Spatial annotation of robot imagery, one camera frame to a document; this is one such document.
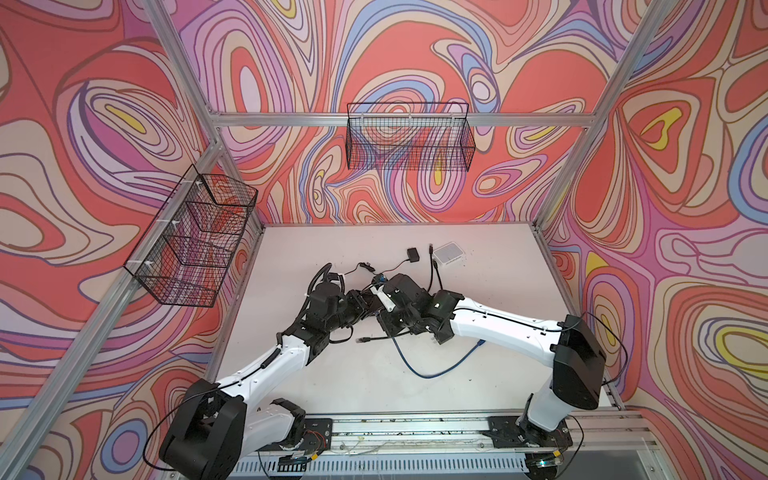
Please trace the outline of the black power adapter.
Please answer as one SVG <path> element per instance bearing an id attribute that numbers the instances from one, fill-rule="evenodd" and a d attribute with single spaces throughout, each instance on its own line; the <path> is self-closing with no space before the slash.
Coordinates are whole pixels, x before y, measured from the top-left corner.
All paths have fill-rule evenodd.
<path id="1" fill-rule="evenodd" d="M 384 270 L 377 270 L 369 262 L 358 262 L 352 270 L 345 272 L 344 275 L 345 276 L 351 275 L 352 273 L 358 270 L 364 270 L 373 275 L 386 275 L 390 272 L 394 272 L 398 270 L 400 267 L 404 266 L 407 263 L 418 263 L 420 261 L 420 258 L 421 256 L 418 252 L 418 249 L 416 247 L 410 247 L 406 250 L 406 258 L 391 268 L 386 268 Z"/>

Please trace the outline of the black network switch box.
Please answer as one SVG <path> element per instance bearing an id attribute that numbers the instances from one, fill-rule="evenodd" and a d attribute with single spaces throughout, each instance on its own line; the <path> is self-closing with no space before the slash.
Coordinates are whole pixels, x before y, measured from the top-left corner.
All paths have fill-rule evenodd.
<path id="1" fill-rule="evenodd" d="M 375 288 L 366 288 L 360 292 L 360 295 L 364 305 L 364 313 L 367 316 L 375 316 L 379 312 L 387 310 L 387 306 L 379 298 Z"/>

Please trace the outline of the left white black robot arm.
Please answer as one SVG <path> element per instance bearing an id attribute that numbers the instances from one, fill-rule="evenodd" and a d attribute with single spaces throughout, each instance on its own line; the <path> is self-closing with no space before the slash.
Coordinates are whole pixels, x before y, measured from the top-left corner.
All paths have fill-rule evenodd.
<path id="1" fill-rule="evenodd" d="M 331 345 L 334 331 L 370 316 L 374 299 L 370 286 L 349 290 L 343 275 L 324 265 L 271 350 L 215 382 L 193 383 L 167 414 L 171 424 L 158 452 L 163 469 L 188 479 L 225 479 L 243 456 L 268 446 L 305 456 L 325 449 L 326 440 L 307 430 L 304 409 L 284 398 L 262 402 Z"/>

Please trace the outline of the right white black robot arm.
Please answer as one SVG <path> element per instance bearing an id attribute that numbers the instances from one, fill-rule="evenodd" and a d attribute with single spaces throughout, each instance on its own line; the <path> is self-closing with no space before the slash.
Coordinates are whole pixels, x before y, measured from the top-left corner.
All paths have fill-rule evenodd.
<path id="1" fill-rule="evenodd" d="M 430 334 L 440 345 L 456 336 L 472 338 L 551 369 L 511 426 L 500 434 L 486 433 L 498 448 L 565 447 L 572 443 L 565 432 L 566 417 L 598 408 L 606 354 L 581 317 L 568 314 L 554 321 L 521 316 L 445 289 L 432 294 L 404 274 L 376 280 L 370 291 L 371 310 L 389 338 L 403 332 Z"/>

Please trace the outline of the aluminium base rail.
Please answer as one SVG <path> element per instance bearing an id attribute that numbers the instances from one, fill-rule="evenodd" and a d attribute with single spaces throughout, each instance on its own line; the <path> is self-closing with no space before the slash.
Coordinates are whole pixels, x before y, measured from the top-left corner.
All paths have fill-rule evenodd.
<path id="1" fill-rule="evenodd" d="M 161 460 L 185 479 L 669 479 L 636 414 L 567 418 L 525 441 L 516 412 L 306 415 L 271 405 L 239 427 L 204 418 L 169 434 Z"/>

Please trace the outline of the small white network switch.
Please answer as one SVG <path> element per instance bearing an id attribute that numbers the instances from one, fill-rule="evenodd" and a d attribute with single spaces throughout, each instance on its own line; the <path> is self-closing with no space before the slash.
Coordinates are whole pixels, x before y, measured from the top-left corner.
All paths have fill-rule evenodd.
<path id="1" fill-rule="evenodd" d="M 462 262 L 465 256 L 464 250 L 456 242 L 448 242 L 433 250 L 433 257 L 441 267 Z"/>

